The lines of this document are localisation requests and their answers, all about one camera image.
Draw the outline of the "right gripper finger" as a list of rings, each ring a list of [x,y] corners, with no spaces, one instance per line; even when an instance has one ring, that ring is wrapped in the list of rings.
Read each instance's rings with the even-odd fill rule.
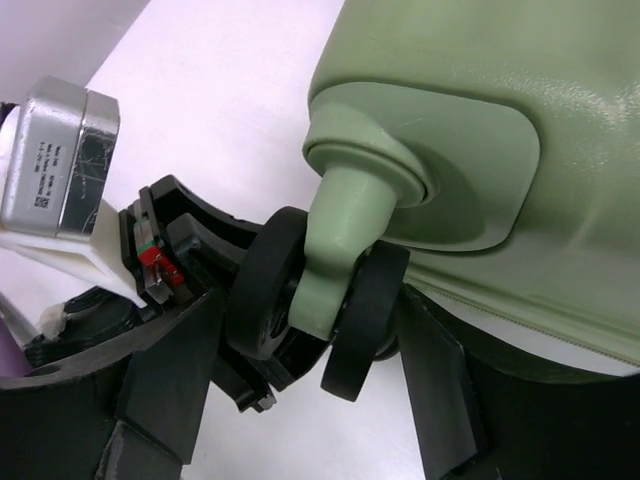
[[[639,378],[516,348],[402,289],[397,332],[429,479],[635,479]]]

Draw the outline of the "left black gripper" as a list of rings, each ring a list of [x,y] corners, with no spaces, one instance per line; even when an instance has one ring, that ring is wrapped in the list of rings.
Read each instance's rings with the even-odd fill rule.
[[[167,175],[120,214],[136,272],[199,296],[84,352],[1,381],[4,479],[178,479],[191,462],[209,382],[263,412],[327,344],[287,315],[304,269],[307,214],[240,220]]]

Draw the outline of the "green suitcase with blue lining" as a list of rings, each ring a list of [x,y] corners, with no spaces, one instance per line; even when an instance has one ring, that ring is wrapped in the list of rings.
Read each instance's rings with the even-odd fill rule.
[[[308,112],[321,181],[252,242],[232,348],[329,341],[354,400],[408,282],[638,364],[637,2],[347,1]]]

